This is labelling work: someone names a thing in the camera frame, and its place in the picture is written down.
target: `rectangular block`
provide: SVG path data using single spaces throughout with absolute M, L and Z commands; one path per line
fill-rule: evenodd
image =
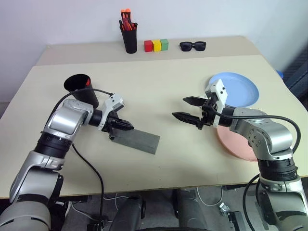
M 161 39 L 160 40 L 160 43 L 161 43 L 161 50 L 162 51 L 167 51 L 168 50 L 168 40 L 167 39 Z
M 160 43 L 159 40 L 152 40 L 153 43 L 153 51 L 157 52 L 160 51 L 162 44 Z
M 145 52 L 153 51 L 153 43 L 151 40 L 144 41 L 144 51 Z

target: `yellow block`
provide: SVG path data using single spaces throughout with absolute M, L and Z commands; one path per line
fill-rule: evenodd
M 162 44 L 160 43 L 160 40 L 152 40 L 153 43 L 153 51 L 160 51 Z

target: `red block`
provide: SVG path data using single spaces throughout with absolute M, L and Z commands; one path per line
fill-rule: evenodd
M 144 41 L 144 51 L 145 52 L 153 51 L 153 43 L 151 40 Z

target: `pink plate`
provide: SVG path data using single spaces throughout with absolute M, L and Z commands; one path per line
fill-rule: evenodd
M 229 128 L 223 126 L 217 127 L 217 134 L 220 142 L 232 155 L 244 160 L 257 161 L 254 151 L 248 145 L 246 138 L 229 131 Z

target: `blue plate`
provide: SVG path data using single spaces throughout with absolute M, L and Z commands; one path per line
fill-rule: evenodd
M 221 79 L 228 93 L 226 104 L 233 107 L 248 107 L 258 101 L 259 91 L 255 84 L 237 73 L 222 72 L 211 77 L 211 84 Z

